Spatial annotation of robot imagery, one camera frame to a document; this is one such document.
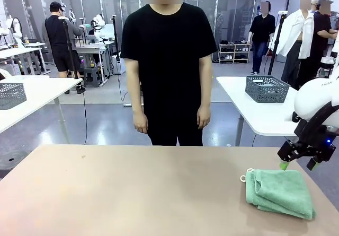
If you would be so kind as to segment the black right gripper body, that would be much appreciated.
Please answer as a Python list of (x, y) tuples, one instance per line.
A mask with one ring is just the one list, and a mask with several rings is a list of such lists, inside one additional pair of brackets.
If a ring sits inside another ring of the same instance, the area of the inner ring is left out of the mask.
[(325, 137), (324, 139), (317, 139), (313, 143), (298, 140), (299, 154), (303, 156), (332, 156), (335, 151), (334, 139), (333, 137)]

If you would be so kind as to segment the person's left hand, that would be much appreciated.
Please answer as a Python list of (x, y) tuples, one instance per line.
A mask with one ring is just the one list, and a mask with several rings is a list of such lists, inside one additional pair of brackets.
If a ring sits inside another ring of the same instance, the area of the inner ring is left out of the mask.
[(211, 118), (210, 107), (209, 106), (201, 106), (198, 109), (198, 112), (197, 112), (198, 129), (205, 128), (209, 124), (210, 118)]

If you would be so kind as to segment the person's right hand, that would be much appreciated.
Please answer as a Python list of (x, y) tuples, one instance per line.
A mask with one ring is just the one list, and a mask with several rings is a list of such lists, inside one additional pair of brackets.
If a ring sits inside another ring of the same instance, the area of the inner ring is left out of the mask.
[(147, 134), (148, 119), (143, 112), (133, 114), (133, 124), (139, 133)]

